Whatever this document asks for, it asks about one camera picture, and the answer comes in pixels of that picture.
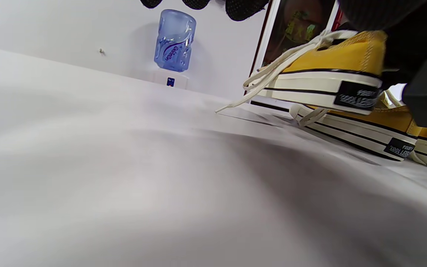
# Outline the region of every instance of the shoelace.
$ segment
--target shoelace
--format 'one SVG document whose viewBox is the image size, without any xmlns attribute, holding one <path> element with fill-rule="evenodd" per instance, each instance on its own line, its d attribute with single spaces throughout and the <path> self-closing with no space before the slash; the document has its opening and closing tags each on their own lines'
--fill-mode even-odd
<svg viewBox="0 0 427 267">
<path fill-rule="evenodd" d="M 395 105 L 396 107 L 404 106 L 404 105 L 403 105 L 403 103 L 402 103 L 402 102 L 400 102 L 400 101 L 398 101 L 398 99 L 396 99 L 396 98 L 395 98 L 395 96 L 394 96 L 392 93 L 390 93 L 388 90 L 387 90 L 387 91 L 385 91 L 385 94 L 386 94 L 386 96 L 388 97 L 388 99 L 393 103 L 393 105 Z M 411 151 L 411 153 L 410 153 L 410 158 L 411 158 L 412 160 L 414 160 L 415 162 L 418 162 L 419 164 L 427 165 L 424 161 L 422 161 L 422 160 L 417 156 L 417 154 L 416 154 L 416 152 L 415 152 L 414 150 L 413 150 L 413 151 Z"/>
<path fill-rule="evenodd" d="M 328 108 L 316 108 L 313 112 L 304 116 L 304 118 L 298 120 L 298 124 L 300 127 L 306 127 L 311 123 L 315 123 L 324 117 L 330 109 Z"/>
<path fill-rule="evenodd" d="M 258 73 L 254 74 L 248 78 L 244 84 L 244 90 L 248 91 L 243 98 L 237 102 L 231 103 L 223 108 L 220 108 L 215 111 L 218 113 L 226 108 L 235 108 L 256 96 L 261 90 L 263 90 L 271 81 L 273 81 L 285 68 L 290 66 L 294 61 L 300 58 L 306 52 L 317 49 L 324 45 L 331 45 L 332 42 L 336 39 L 349 39 L 356 35 L 357 32 L 351 30 L 339 30 L 337 32 L 330 32 L 324 30 L 320 35 L 312 39 L 309 43 L 303 44 L 302 46 L 293 47 L 290 50 L 284 52 L 280 57 L 275 61 L 269 64 L 266 68 L 260 70 Z M 254 85 L 249 86 L 253 81 L 259 80 Z"/>
</svg>

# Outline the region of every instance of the white table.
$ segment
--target white table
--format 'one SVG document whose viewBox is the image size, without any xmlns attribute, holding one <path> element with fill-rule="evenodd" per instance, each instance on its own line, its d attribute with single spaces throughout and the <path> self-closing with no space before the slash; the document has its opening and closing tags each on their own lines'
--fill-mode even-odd
<svg viewBox="0 0 427 267">
<path fill-rule="evenodd" d="M 0 51 L 0 267 L 427 266 L 427 167 Z"/>
</svg>

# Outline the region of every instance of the water bottle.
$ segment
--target water bottle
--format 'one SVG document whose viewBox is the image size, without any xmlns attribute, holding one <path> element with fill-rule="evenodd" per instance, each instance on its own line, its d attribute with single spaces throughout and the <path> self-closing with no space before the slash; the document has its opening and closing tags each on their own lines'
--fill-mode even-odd
<svg viewBox="0 0 427 267">
<path fill-rule="evenodd" d="M 160 68 L 183 72 L 189 68 L 191 44 L 197 22 L 177 10 L 163 10 L 154 62 Z"/>
</svg>

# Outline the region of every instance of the black label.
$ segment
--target black label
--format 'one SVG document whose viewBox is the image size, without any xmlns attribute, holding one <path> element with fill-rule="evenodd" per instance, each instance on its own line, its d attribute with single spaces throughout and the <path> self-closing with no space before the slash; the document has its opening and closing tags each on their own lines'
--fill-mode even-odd
<svg viewBox="0 0 427 267">
<path fill-rule="evenodd" d="M 414 149 L 415 145 L 400 139 L 392 138 L 383 151 L 404 159 L 407 158 Z"/>
<path fill-rule="evenodd" d="M 380 91 L 380 89 L 373 86 L 342 81 L 334 104 L 363 110 L 373 110 Z"/>
</svg>

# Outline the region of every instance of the bottle label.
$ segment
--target bottle label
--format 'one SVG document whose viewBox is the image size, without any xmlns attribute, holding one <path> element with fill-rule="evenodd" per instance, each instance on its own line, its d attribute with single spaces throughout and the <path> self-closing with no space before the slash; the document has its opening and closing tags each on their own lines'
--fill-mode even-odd
<svg viewBox="0 0 427 267">
<path fill-rule="evenodd" d="M 176 62 L 178 55 L 182 52 L 184 48 L 184 42 L 170 44 L 166 49 L 164 49 L 163 59 L 165 62 L 171 61 Z"/>
</svg>

